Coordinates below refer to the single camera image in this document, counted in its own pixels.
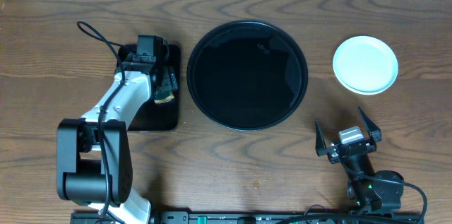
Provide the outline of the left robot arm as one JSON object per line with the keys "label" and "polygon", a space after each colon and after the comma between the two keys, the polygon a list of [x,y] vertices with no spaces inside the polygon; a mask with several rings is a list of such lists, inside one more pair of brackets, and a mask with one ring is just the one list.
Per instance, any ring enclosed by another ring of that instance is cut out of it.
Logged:
{"label": "left robot arm", "polygon": [[159,223],[152,203],[132,186],[128,131],[173,129],[178,115],[179,65],[128,62],[99,102],[57,128],[56,191],[60,199],[97,210],[82,223]]}

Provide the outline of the light blue plate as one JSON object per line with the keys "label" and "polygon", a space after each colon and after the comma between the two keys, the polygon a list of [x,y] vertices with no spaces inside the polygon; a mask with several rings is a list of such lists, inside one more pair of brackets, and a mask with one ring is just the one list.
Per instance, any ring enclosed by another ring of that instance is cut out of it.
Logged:
{"label": "light blue plate", "polygon": [[355,36],[338,46],[333,72],[339,83],[360,95],[376,95],[389,89],[398,77],[398,60],[383,41]]}

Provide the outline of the green yellow sponge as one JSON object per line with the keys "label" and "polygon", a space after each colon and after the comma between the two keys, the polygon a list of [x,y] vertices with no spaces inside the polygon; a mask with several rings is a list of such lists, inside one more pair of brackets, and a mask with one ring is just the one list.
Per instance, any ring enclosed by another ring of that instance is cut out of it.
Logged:
{"label": "green yellow sponge", "polygon": [[171,102],[174,99],[174,93],[172,91],[166,91],[161,93],[156,93],[154,97],[154,103],[156,105],[165,104]]}

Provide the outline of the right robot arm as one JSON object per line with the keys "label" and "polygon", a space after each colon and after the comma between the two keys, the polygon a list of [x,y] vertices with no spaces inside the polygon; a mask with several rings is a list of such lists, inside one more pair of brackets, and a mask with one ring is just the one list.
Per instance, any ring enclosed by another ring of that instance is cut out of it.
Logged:
{"label": "right robot arm", "polygon": [[315,123],[316,154],[344,167],[348,176],[347,196],[357,203],[354,213],[392,215],[401,208],[404,179],[395,171],[374,170],[369,154],[376,151],[376,144],[382,140],[381,130],[362,109],[358,111],[368,137],[354,126],[339,132],[339,143],[327,146],[319,123]]}

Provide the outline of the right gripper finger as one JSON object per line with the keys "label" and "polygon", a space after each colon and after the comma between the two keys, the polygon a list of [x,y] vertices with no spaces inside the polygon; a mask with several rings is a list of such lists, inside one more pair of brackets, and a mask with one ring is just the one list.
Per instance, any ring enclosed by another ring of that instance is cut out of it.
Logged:
{"label": "right gripper finger", "polygon": [[362,118],[362,121],[364,123],[364,126],[367,130],[367,133],[368,133],[370,139],[372,139],[374,142],[381,141],[382,135],[381,135],[380,128],[372,120],[370,120],[370,118],[368,118],[368,116],[366,116],[366,114],[364,113],[364,111],[362,110],[361,107],[358,107],[358,111],[359,111],[359,114]]}
{"label": "right gripper finger", "polygon": [[328,149],[326,147],[323,134],[321,131],[321,127],[319,126],[318,122],[315,122],[316,127],[316,140],[315,140],[315,151],[317,156],[326,155],[328,152]]}

